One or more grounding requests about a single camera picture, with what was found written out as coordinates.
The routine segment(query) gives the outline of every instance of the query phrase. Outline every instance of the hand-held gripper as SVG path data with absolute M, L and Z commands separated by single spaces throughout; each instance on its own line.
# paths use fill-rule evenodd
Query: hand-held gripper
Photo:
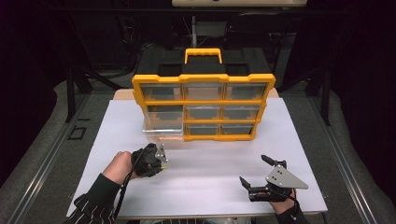
M 293 189 L 308 189 L 305 182 L 286 169 L 286 161 L 274 161 L 265 155 L 262 155 L 262 160 L 275 166 L 274 170 L 265 177 L 267 185 L 251 187 L 244 178 L 239 176 L 242 186 L 248 191 L 251 202 L 284 202 L 290 197 Z

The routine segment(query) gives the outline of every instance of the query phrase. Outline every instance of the black stand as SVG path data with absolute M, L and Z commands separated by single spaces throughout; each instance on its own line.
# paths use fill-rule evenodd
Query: black stand
M 69 122 L 76 113 L 75 84 L 83 94 L 90 94 L 93 90 L 88 77 L 99 80 L 115 91 L 126 88 L 123 88 L 93 71 L 88 66 L 90 63 L 85 52 L 76 50 L 78 47 L 79 49 L 84 48 L 70 20 L 68 18 L 57 18 L 54 20 L 51 15 L 45 13 L 46 7 L 42 7 L 41 15 L 47 16 L 43 21 L 47 23 L 47 27 L 49 27 L 50 33 L 52 34 L 52 46 L 59 49 L 59 56 L 64 62 L 64 67 L 68 70 L 66 74 L 68 106 L 66 122 Z

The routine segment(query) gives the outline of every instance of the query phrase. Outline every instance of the wrist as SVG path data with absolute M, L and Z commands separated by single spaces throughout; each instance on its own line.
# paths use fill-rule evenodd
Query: wrist
M 277 215 L 282 214 L 294 206 L 294 201 L 287 199 L 281 203 L 270 203 Z

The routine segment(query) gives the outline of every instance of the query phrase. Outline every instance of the plastic drawer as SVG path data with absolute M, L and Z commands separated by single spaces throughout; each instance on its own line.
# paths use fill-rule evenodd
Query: plastic drawer
M 223 119 L 256 119 L 259 105 L 225 105 Z
M 226 100 L 260 100 L 264 94 L 266 82 L 228 83 Z
M 190 135 L 216 135 L 219 132 L 218 124 L 186 124 Z
M 219 119 L 221 105 L 186 105 L 187 119 Z
M 253 124 L 221 124 L 221 134 L 250 134 Z
M 187 100 L 220 100 L 223 84 L 220 82 L 189 82 L 184 85 Z
M 142 92 L 146 100 L 181 100 L 181 85 L 169 84 L 141 84 Z

